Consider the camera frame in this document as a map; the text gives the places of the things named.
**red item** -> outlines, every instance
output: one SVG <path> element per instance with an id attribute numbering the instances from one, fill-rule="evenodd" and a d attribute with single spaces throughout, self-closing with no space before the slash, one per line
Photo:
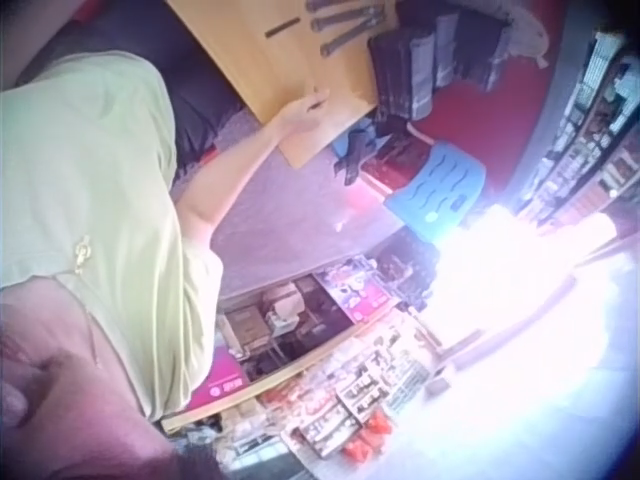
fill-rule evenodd
<path id="1" fill-rule="evenodd" d="M 384 435 L 374 433 L 368 428 L 361 430 L 360 433 L 358 433 L 358 438 L 369 445 L 375 453 L 381 453 L 384 448 Z"/>
<path id="2" fill-rule="evenodd" d="M 371 447 L 358 438 L 347 443 L 343 447 L 342 452 L 358 464 L 365 463 L 373 455 Z"/>
<path id="3" fill-rule="evenodd" d="M 378 435 L 389 435 L 393 432 L 389 418 L 381 410 L 373 412 L 366 426 L 371 433 Z"/>

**red wall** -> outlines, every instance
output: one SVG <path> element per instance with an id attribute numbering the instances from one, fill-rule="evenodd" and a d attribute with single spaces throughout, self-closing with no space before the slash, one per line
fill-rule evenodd
<path id="1" fill-rule="evenodd" d="M 436 93 L 431 114 L 416 122 L 435 140 L 447 140 L 487 167 L 488 187 L 502 191 L 533 133 L 551 83 L 558 56 L 566 2 L 532 0 L 530 11 L 544 24 L 550 40 L 538 68 L 530 58 L 511 58 L 495 90 L 480 92 L 457 82 Z"/>

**cardboard box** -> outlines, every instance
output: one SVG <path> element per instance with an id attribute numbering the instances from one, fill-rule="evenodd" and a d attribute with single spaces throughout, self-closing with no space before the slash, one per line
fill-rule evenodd
<path id="1" fill-rule="evenodd" d="M 271 338 L 271 330 L 258 307 L 247 307 L 226 314 L 231 330 L 243 349 L 263 347 Z"/>
<path id="2" fill-rule="evenodd" d="M 262 295 L 264 311 L 273 310 L 282 318 L 293 318 L 304 312 L 304 299 L 293 282 L 267 290 Z"/>

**hand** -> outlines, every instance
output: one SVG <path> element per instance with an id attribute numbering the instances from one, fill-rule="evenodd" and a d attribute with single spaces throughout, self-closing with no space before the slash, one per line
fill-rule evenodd
<path id="1" fill-rule="evenodd" d="M 313 130 L 320 125 L 329 90 L 322 90 L 285 105 L 271 120 L 279 138 Z"/>

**black bag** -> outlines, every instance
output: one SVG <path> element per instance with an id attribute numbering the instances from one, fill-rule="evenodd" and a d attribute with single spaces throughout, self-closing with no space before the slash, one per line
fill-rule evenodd
<path id="1" fill-rule="evenodd" d="M 418 120 L 431 113 L 435 35 L 400 28 L 369 39 L 382 116 Z"/>

